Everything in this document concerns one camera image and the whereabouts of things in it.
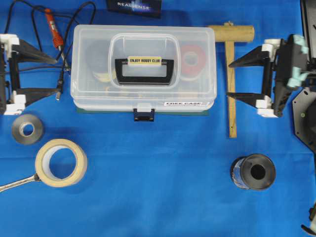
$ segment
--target box handle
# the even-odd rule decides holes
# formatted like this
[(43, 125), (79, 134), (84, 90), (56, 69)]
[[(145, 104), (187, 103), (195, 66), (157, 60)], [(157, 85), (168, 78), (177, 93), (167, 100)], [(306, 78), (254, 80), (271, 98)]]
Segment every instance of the box handle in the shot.
[(121, 85), (169, 85), (173, 74), (174, 60), (162, 59), (161, 64), (167, 66), (167, 73), (165, 77), (124, 77), (123, 65), (127, 65), (127, 58), (115, 59), (115, 71), (118, 83)]

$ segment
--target electrical cord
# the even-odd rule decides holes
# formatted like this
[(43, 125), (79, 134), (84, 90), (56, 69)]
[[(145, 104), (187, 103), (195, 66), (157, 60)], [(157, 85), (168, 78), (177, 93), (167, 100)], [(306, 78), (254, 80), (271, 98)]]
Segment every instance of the electrical cord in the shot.
[(31, 12), (32, 25), (33, 25), (34, 33), (35, 33), (36, 39), (37, 39), (38, 44), (39, 44), (39, 49), (40, 49), (41, 52), (43, 52), (43, 49), (42, 49), (42, 47), (41, 47), (41, 42), (40, 42), (39, 33), (38, 33), (38, 30), (37, 30), (36, 23), (35, 23), (35, 18), (34, 18), (34, 12), (35, 12), (35, 10), (36, 10), (37, 8), (43, 8), (43, 9), (45, 9), (45, 7), (42, 6), (42, 5), (36, 5), (36, 6), (33, 7), (32, 12)]
[(91, 18), (90, 18), (89, 25), (92, 24), (93, 19), (94, 19), (94, 16), (95, 16), (95, 12), (96, 12), (96, 6), (95, 6), (94, 2), (92, 2), (92, 1), (87, 1), (87, 2), (84, 2), (84, 3), (75, 11), (75, 13), (73, 14), (73, 16), (72, 16), (70, 22), (68, 23), (67, 29), (66, 29), (66, 31), (65, 31), (65, 36), (64, 36), (64, 45), (61, 47), (61, 50), (60, 50), (59, 54), (58, 54), (57, 57), (56, 57), (56, 60), (58, 60), (58, 59), (60, 58), (61, 54), (64, 52), (65, 45), (66, 45), (66, 40), (67, 40), (67, 36), (68, 36), (69, 30), (70, 30), (70, 27), (71, 27), (72, 23), (74, 22), (76, 16), (78, 15), (79, 12), (81, 12), (81, 10), (82, 10), (83, 8), (85, 8), (85, 7), (88, 6), (88, 5), (92, 5), (92, 6), (93, 6), (93, 12), (92, 12), (92, 15), (91, 15)]
[[(32, 12), (31, 12), (31, 18), (32, 18), (32, 25), (33, 25), (33, 29), (34, 29), (34, 32), (35, 32), (35, 36), (36, 36), (36, 39), (38, 41), (38, 44), (39, 44), (39, 49), (41, 52), (43, 52), (42, 50), (42, 46), (41, 46), (41, 42), (40, 42), (40, 37), (39, 37), (39, 34), (38, 34), (38, 30), (37, 30), (37, 27), (36, 27), (36, 22), (35, 22), (35, 18), (34, 18), (34, 13), (36, 10), (39, 10), (39, 9), (44, 9), (45, 10), (45, 7), (42, 6), (42, 5), (36, 5), (33, 7), (32, 9)], [(54, 16), (57, 16), (57, 17), (67, 17), (67, 18), (71, 18), (71, 16), (68, 16), (68, 15), (63, 15), (63, 14), (56, 14), (54, 13), (53, 14)]]
[[(37, 6), (33, 6), (32, 4), (30, 4), (29, 2), (25, 1), (25, 0), (14, 0), (11, 5), (10, 5), (10, 9), (9, 9), (9, 13), (8, 13), (8, 18), (6, 21), (6, 25), (5, 25), (5, 29), (4, 29), (4, 33), (7, 34), (9, 31), (9, 26), (11, 23), (11, 17), (12, 17), (12, 11), (13, 11), (13, 7), (17, 2), (22, 2), (24, 4), (26, 4), (27, 6), (31, 7), (31, 8), (35, 8), (37, 11), (40, 11), (42, 13), (45, 13), (44, 9), (38, 8)], [(63, 14), (59, 14), (59, 13), (51, 13), (54, 16), (60, 16), (60, 17), (68, 17), (68, 18), (72, 18), (72, 16), (67, 16), (67, 15), (63, 15)]]
[(45, 68), (54, 68), (54, 69), (67, 69), (65, 66), (35, 66), (35, 67), (29, 67), (29, 68), (22, 68), (19, 70), (19, 72), (26, 72), (26, 71), (31, 71), (35, 69), (45, 69)]
[[(40, 51), (42, 51), (42, 45), (41, 45), (41, 41), (40, 41), (38, 30), (37, 30), (36, 22), (35, 22), (35, 11), (39, 11), (39, 12), (45, 13), (45, 7), (43, 5), (34, 5), (33, 6), (30, 3), (26, 2), (25, 0), (14, 0), (14, 2), (10, 5), (8, 19), (7, 19), (7, 23), (6, 23), (6, 27), (5, 27), (4, 33), (6, 34), (8, 32), (10, 21), (11, 21), (11, 16), (12, 16), (12, 10), (13, 10), (14, 5), (17, 2), (22, 2), (22, 3), (28, 5), (29, 7), (32, 8), (32, 12), (31, 12), (32, 25), (33, 25), (33, 29), (34, 29), (34, 32), (35, 32), (36, 39), (38, 41), (39, 49), (40, 49)], [(71, 28), (73, 22), (76, 22), (77, 24), (79, 24), (79, 22), (76, 20), (77, 15), (82, 11), (82, 9), (84, 9), (88, 5), (92, 5), (93, 6), (93, 12), (92, 12), (92, 15), (91, 15), (91, 18), (90, 18), (90, 21), (89, 21), (89, 25), (90, 25), (90, 24), (92, 24), (92, 22), (94, 20), (95, 13), (96, 13), (96, 5), (92, 1), (84, 2), (75, 11), (75, 13), (72, 16), (59, 14), (59, 13), (56, 13), (56, 12), (54, 12), (54, 13), (52, 12), (51, 13), (52, 15), (54, 15), (56, 17), (67, 17), (67, 18), (70, 18), (70, 21), (67, 24), (67, 28), (66, 28), (66, 31), (65, 31), (64, 39), (63, 39), (64, 45), (61, 47), (60, 52), (59, 52), (59, 54), (56, 57), (56, 60), (59, 60), (59, 58), (61, 57), (61, 54), (65, 51), (65, 45), (66, 45), (67, 37), (68, 37), (69, 31), (70, 31), (70, 28)], [(72, 46), (73, 46), (73, 42), (68, 47), (68, 50), (67, 50), (67, 52), (65, 54), (62, 66), (35, 66), (35, 67), (29, 67), (29, 68), (20, 69), (19, 72), (26, 72), (26, 71), (30, 71), (30, 70), (45, 69), (45, 68), (47, 68), (47, 69), (48, 68), (61, 69), (60, 74), (59, 74), (59, 80), (57, 82), (57, 88), (60, 89), (60, 91), (59, 91), (59, 95), (60, 95), (63, 92), (64, 70), (65, 69), (71, 69), (71, 67), (66, 68), (65, 67), (65, 63), (66, 63), (66, 59), (67, 59), (67, 57), (68, 57), (68, 55), (69, 55), (69, 53), (71, 51)]]

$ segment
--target box latch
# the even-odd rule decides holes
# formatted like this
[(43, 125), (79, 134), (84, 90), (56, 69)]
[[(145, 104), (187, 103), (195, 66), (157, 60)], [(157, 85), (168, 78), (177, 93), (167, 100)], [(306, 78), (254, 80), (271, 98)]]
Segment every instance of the box latch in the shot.
[(134, 121), (149, 121), (153, 122), (155, 118), (155, 110), (152, 109), (150, 112), (138, 112), (134, 109)]

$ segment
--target red soldering iron handle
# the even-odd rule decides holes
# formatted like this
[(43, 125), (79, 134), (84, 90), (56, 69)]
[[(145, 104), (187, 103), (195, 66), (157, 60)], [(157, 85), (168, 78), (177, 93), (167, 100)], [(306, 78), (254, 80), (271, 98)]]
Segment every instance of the red soldering iron handle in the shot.
[(53, 43), (54, 43), (55, 48), (63, 46), (64, 41), (63, 41), (63, 38), (60, 36), (60, 34), (57, 31), (57, 27), (55, 25), (54, 16), (52, 14), (51, 9), (49, 9), (49, 8), (45, 9), (45, 16), (47, 18), (49, 29), (53, 35)]

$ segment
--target mint green part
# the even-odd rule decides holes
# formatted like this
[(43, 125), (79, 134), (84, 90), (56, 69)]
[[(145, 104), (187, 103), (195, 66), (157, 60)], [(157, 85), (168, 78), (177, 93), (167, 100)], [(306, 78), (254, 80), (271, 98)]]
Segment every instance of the mint green part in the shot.
[(307, 47), (305, 38), (303, 36), (300, 36), (300, 35), (294, 35), (293, 37), (294, 37), (294, 43), (301, 46), (302, 53), (308, 54), (309, 48)]
[[(301, 51), (303, 54), (308, 54), (309, 48), (307, 47), (305, 38), (300, 35), (294, 35), (294, 43), (301, 46)], [(301, 69), (298, 67), (292, 68), (292, 77), (288, 80), (287, 86), (291, 88), (296, 88), (302, 86), (302, 82), (306, 80), (309, 73), (302, 73)]]
[(287, 86), (291, 88), (300, 87), (302, 82), (306, 80), (309, 73), (302, 73), (301, 69), (298, 67), (293, 67), (292, 77), (288, 80)]

